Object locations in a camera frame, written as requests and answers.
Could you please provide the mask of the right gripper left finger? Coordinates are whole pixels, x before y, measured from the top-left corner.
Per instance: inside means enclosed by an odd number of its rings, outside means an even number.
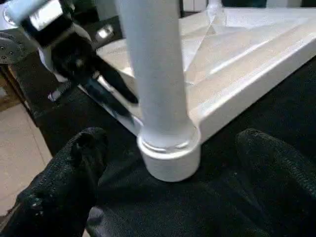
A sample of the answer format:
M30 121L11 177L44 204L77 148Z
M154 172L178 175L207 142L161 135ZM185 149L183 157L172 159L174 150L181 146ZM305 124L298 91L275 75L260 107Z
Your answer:
M107 167L106 131L71 138L17 196L0 223L2 237L80 237Z

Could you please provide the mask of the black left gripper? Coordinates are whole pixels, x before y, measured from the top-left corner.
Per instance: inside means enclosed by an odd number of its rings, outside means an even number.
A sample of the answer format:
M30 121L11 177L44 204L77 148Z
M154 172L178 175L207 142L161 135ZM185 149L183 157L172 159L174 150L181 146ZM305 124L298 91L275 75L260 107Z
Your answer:
M67 81L48 95L50 101L58 101L81 85L85 92L114 118L133 123L128 109L113 93L103 87L97 78L101 74L111 87L132 104L138 104L138 98L127 87L119 72L97 56L88 40L78 34L71 34L53 47L51 57L55 71Z

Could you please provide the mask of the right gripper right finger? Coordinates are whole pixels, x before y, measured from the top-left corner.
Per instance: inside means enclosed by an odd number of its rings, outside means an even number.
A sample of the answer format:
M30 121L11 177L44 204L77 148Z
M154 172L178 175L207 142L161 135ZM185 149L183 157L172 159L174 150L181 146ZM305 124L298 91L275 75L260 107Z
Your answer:
M255 129L236 136L236 149L272 235L314 237L316 164L288 143Z

